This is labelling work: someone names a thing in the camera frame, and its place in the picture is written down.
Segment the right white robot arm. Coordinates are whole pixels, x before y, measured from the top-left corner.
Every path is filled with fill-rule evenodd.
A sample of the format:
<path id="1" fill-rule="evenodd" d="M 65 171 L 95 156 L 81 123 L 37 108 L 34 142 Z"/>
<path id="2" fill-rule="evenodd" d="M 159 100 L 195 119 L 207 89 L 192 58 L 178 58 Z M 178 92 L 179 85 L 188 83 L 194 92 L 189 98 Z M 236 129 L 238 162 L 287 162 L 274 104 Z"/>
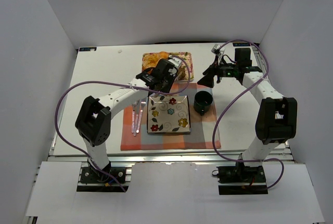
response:
<path id="1" fill-rule="evenodd" d="M 264 183 L 262 163 L 272 150 L 296 135 L 297 101 L 279 93 L 266 80 L 262 69 L 253 66 L 249 47 L 235 48 L 235 58 L 230 63 L 225 61 L 226 55 L 219 45 L 212 48 L 212 53 L 215 59 L 198 84 L 212 88 L 224 77 L 235 78 L 260 106 L 253 142 L 240 154 L 234 166 L 219 167 L 217 177 L 221 184 Z"/>

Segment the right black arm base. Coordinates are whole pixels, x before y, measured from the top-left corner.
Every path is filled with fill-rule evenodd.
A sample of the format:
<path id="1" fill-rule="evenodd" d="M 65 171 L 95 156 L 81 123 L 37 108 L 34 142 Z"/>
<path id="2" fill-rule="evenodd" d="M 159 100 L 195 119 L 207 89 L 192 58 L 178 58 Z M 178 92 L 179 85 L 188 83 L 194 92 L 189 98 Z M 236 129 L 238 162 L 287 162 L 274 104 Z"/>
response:
<path id="1" fill-rule="evenodd" d="M 268 194 L 262 166 L 219 166 L 211 175 L 217 178 L 219 195 Z"/>

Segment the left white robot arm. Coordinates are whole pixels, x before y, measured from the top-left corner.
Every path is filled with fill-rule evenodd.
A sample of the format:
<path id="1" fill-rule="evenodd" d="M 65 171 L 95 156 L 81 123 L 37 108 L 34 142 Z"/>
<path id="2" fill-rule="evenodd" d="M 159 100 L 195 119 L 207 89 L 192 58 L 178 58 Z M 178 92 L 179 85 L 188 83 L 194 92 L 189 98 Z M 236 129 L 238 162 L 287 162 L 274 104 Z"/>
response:
<path id="1" fill-rule="evenodd" d="M 84 99 L 75 121 L 88 153 L 88 166 L 100 182 L 109 180 L 111 164 L 105 142 L 111 133 L 111 120 L 122 110 L 150 94 L 167 94 L 182 64 L 180 58 L 161 59 L 154 68 L 136 75 L 128 84 L 99 98 Z"/>

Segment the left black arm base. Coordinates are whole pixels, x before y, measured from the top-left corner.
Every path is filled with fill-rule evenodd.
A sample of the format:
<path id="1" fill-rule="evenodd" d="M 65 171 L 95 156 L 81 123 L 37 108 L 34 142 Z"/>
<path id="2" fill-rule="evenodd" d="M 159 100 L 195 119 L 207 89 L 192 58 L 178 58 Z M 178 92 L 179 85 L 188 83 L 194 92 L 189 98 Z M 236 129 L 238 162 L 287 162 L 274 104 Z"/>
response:
<path id="1" fill-rule="evenodd" d="M 77 192 L 124 193 L 129 188 L 131 169 L 129 167 L 111 167 L 111 174 L 123 188 L 110 176 L 100 173 L 88 165 L 82 165 L 79 173 Z"/>

